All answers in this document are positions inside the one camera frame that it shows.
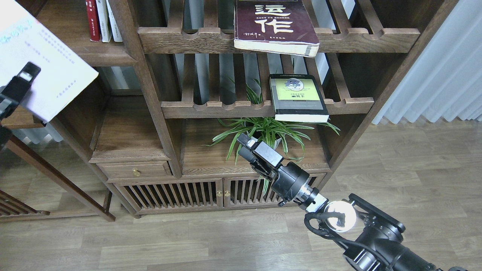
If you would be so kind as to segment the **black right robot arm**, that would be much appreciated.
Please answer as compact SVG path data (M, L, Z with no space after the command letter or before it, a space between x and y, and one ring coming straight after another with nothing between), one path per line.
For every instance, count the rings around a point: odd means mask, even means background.
M315 235L334 241L357 271L437 271L438 268L402 245L403 223L356 194L329 201L308 183L309 174L263 141L241 134L240 154L253 170L272 183L282 199L306 211L304 224Z

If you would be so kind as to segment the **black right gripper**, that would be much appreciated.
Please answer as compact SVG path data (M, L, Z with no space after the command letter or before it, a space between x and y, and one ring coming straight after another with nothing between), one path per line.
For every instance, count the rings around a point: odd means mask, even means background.
M239 155L248 161L261 177L272 183L272 191L282 199L279 207L292 200L298 206L308 207L311 204L309 173L293 162L282 165L284 158L265 142L258 142L257 138L241 133L236 140L243 146Z

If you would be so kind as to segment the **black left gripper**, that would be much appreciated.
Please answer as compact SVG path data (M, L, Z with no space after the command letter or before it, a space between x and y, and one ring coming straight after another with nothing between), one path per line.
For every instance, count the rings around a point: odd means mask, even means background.
M9 117L24 99L41 68L32 62L27 62L17 76L1 91L0 119Z

